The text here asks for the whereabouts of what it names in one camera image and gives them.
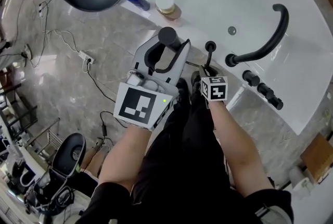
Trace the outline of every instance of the black knob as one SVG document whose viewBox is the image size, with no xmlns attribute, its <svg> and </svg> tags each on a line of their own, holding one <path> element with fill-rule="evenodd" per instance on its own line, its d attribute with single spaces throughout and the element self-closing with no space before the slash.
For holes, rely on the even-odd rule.
<svg viewBox="0 0 333 224">
<path fill-rule="evenodd" d="M 253 74 L 250 70 L 246 70 L 243 73 L 243 80 L 247 81 L 250 86 L 258 86 L 260 83 L 260 78 L 256 75 Z"/>
<path fill-rule="evenodd" d="M 216 50 L 216 43 L 214 43 L 213 41 L 208 41 L 205 44 L 204 48 L 207 52 L 209 52 L 210 49 L 212 49 L 212 52 L 214 52 Z"/>
<path fill-rule="evenodd" d="M 158 33 L 159 41 L 173 51 L 178 51 L 182 46 L 176 31 L 171 27 L 165 27 Z"/>
<path fill-rule="evenodd" d="M 258 88 L 258 92 L 261 93 L 267 100 L 274 97 L 274 91 L 268 87 L 265 83 L 260 83 Z"/>
<path fill-rule="evenodd" d="M 281 110 L 283 108 L 282 100 L 280 98 L 277 98 L 276 96 L 269 99 L 268 102 L 272 104 L 277 110 Z"/>
</svg>

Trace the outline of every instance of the black cable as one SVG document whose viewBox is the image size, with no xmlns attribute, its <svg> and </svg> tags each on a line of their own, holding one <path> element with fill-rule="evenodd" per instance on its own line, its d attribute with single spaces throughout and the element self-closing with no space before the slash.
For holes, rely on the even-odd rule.
<svg viewBox="0 0 333 224">
<path fill-rule="evenodd" d="M 34 65 L 30 59 L 28 59 L 32 65 L 33 68 L 36 68 L 40 65 L 40 62 L 41 62 L 41 58 L 43 56 L 43 53 L 44 53 L 44 49 L 45 49 L 45 43 L 46 43 L 46 27 L 47 27 L 47 17 L 48 17 L 48 4 L 46 3 L 46 18 L 45 18 L 45 29 L 44 29 L 44 41 L 43 41 L 43 48 L 42 48 L 42 52 L 41 52 L 41 55 L 40 55 L 40 58 L 37 62 L 36 65 Z"/>
<path fill-rule="evenodd" d="M 68 191 L 67 194 L 65 194 L 64 197 L 60 197 L 65 191 Z M 74 189 L 65 186 L 55 197 L 56 205 L 61 208 L 66 208 L 70 204 L 73 204 L 74 202 Z"/>
<path fill-rule="evenodd" d="M 22 54 L 12 54 L 12 55 L 22 55 Z M 2 57 L 2 56 L 7 56 L 7 55 L 0 55 L 0 57 Z"/>
<path fill-rule="evenodd" d="M 113 117 L 114 117 L 114 115 L 113 115 L 113 113 L 112 112 L 109 112 L 109 111 L 102 111 L 101 113 L 99 113 L 99 116 L 100 116 L 100 119 L 102 120 L 102 123 L 104 124 L 104 121 L 103 121 L 103 119 L 102 119 L 102 113 L 109 113 L 109 114 L 111 114 Z M 124 126 L 117 118 L 115 118 L 115 120 L 122 126 L 122 127 L 124 127 L 124 128 L 126 128 L 127 129 L 127 127 L 126 126 Z"/>
<path fill-rule="evenodd" d="M 185 63 L 188 64 L 188 65 L 190 65 L 190 66 L 196 67 L 196 68 L 199 67 L 199 65 L 194 64 L 194 63 L 191 63 L 191 62 L 189 62 L 189 61 L 186 61 Z"/>
<path fill-rule="evenodd" d="M 65 221 L 66 221 L 66 209 L 67 209 L 67 207 L 65 208 L 65 212 L 63 213 L 63 222 L 62 222 L 62 224 L 64 224 L 65 223 Z"/>
<path fill-rule="evenodd" d="M 207 57 L 207 62 L 204 66 L 205 69 L 207 69 L 210 65 L 210 61 L 212 60 L 212 55 L 213 55 L 213 48 L 210 46 L 209 51 L 208 51 L 208 57 Z"/>
<path fill-rule="evenodd" d="M 49 3 L 51 3 L 52 2 L 52 0 L 50 0 L 50 1 L 48 1 L 48 2 L 46 2 L 46 5 L 48 5 Z"/>
<path fill-rule="evenodd" d="M 98 87 L 98 85 L 97 85 L 95 79 L 90 75 L 90 72 L 89 72 L 89 63 L 88 63 L 88 62 L 87 62 L 87 72 L 88 72 L 89 77 L 91 77 L 92 80 L 94 81 L 96 87 L 97 87 L 97 88 L 100 90 L 100 92 L 102 93 L 102 95 L 103 95 L 105 98 L 107 98 L 107 99 L 113 101 L 114 103 L 116 103 L 115 100 L 111 99 L 110 97 L 107 97 L 107 96 L 105 95 L 105 93 L 101 90 L 101 88 Z"/>
<path fill-rule="evenodd" d="M 94 156 L 98 153 L 98 151 L 102 148 L 103 144 L 104 144 L 104 141 L 105 141 L 105 136 L 103 137 L 103 140 L 102 140 L 102 143 L 100 144 L 100 146 L 98 147 L 98 149 L 96 150 L 96 152 L 94 153 L 92 159 L 90 159 L 89 163 L 87 164 L 87 166 L 85 167 L 85 169 L 83 170 L 83 172 L 86 171 L 87 167 L 90 165 L 90 163 L 92 162 Z"/>
<path fill-rule="evenodd" d="M 23 3 L 24 3 L 24 0 L 22 0 L 22 3 L 21 3 L 20 8 L 19 8 L 19 12 L 17 13 L 17 19 L 16 19 L 16 37 L 15 37 L 15 41 L 14 41 L 13 47 L 16 45 L 17 38 L 19 37 L 19 17 L 20 17 L 20 13 L 21 13 L 21 9 L 22 9 Z"/>
</svg>

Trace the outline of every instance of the person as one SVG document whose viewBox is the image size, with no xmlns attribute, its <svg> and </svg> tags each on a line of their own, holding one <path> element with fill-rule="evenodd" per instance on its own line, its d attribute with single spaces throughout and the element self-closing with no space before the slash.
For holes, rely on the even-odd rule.
<svg viewBox="0 0 333 224">
<path fill-rule="evenodd" d="M 151 132 L 128 127 L 106 157 L 77 224 L 293 222 L 291 195 L 272 187 L 251 137 L 223 102 L 209 102 L 207 109 L 198 72 L 191 82 L 190 103 L 186 81 L 179 80 L 174 111 L 146 155 Z"/>
</svg>

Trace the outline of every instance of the marble floor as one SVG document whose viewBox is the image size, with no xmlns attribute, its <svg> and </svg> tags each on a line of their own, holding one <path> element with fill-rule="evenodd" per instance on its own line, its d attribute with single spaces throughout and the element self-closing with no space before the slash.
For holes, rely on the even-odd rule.
<svg viewBox="0 0 333 224">
<path fill-rule="evenodd" d="M 49 0 L 6 0 L 2 6 L 2 28 L 6 39 L 14 46 L 3 54 L 15 54 L 29 44 L 32 64 L 22 67 L 19 56 L 6 56 L 0 65 L 17 63 L 16 81 L 22 82 L 21 92 L 33 105 L 38 105 L 37 127 L 43 127 L 60 117 L 59 135 L 65 138 L 81 132 L 91 146 L 101 136 L 103 110 L 113 111 L 114 104 L 103 97 L 88 74 L 82 71 L 82 59 L 69 49 L 54 31 L 44 41 L 45 20 L 37 15 L 38 4 Z M 326 21 L 333 29 L 333 10 L 327 0 L 315 0 Z M 47 16 L 47 31 L 57 29 L 73 34 L 78 51 L 87 51 L 96 59 L 91 75 L 106 95 L 115 99 L 119 82 L 126 79 L 136 49 L 155 34 L 159 27 L 148 20 L 115 6 L 101 13 L 84 13 L 70 7 L 63 0 L 52 0 Z M 63 33 L 64 40 L 74 48 L 72 37 Z M 193 48 L 188 60 L 203 64 L 206 57 Z M 183 77 L 189 80 L 194 68 L 186 65 Z M 229 97 L 242 86 L 231 74 Z M 300 154 L 317 135 L 327 134 L 330 125 L 323 113 L 330 108 L 330 100 L 323 98 L 313 118 L 299 136 L 258 96 L 246 90 L 230 110 L 236 121 L 254 139 L 268 176 L 277 184 L 288 181 L 288 172 L 300 162 Z M 108 135 L 118 141 L 124 132 L 110 115 L 103 115 Z"/>
</svg>

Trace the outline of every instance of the white bathtub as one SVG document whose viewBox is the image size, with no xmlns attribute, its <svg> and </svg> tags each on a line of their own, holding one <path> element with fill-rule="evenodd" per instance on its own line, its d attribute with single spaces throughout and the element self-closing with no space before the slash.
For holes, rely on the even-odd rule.
<svg viewBox="0 0 333 224">
<path fill-rule="evenodd" d="M 129 2 L 122 6 L 162 27 L 175 28 L 182 39 L 189 38 L 203 52 L 206 41 L 215 41 L 213 59 L 243 82 L 245 70 L 256 73 L 284 102 L 282 110 L 272 108 L 296 134 L 301 133 L 333 74 L 333 37 L 313 0 L 175 0 L 183 11 L 181 23 L 166 21 L 154 9 L 155 0 L 149 1 L 152 7 L 148 12 Z M 261 60 L 226 66 L 227 54 L 253 52 L 272 36 L 280 20 L 273 4 L 283 4 L 289 10 L 289 27 L 281 43 Z M 230 26 L 236 27 L 236 35 L 228 33 Z"/>
</svg>

